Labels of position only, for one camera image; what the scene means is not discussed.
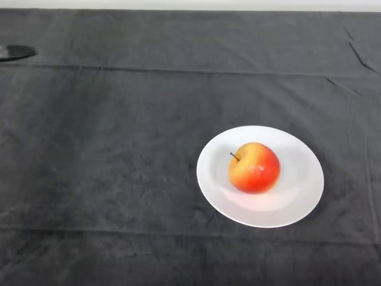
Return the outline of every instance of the knife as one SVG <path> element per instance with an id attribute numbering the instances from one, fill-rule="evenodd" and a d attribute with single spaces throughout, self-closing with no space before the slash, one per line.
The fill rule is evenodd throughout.
<path id="1" fill-rule="evenodd" d="M 36 55 L 35 49 L 30 46 L 0 45 L 0 61 L 14 61 Z"/>

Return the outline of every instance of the red apple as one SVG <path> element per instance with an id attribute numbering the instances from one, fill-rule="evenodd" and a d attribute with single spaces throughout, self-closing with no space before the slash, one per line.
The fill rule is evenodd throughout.
<path id="1" fill-rule="evenodd" d="M 229 181 L 238 190 L 250 194 L 266 192 L 277 182 L 280 163 L 269 147 L 247 143 L 231 155 Z"/>

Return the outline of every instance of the dark gray tablecloth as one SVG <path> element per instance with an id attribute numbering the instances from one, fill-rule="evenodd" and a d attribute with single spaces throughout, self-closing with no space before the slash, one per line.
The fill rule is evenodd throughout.
<path id="1" fill-rule="evenodd" d="M 1 285 L 378 285 L 381 14 L 0 10 Z M 242 125 L 304 141 L 323 197 L 250 228 L 195 166 Z"/>

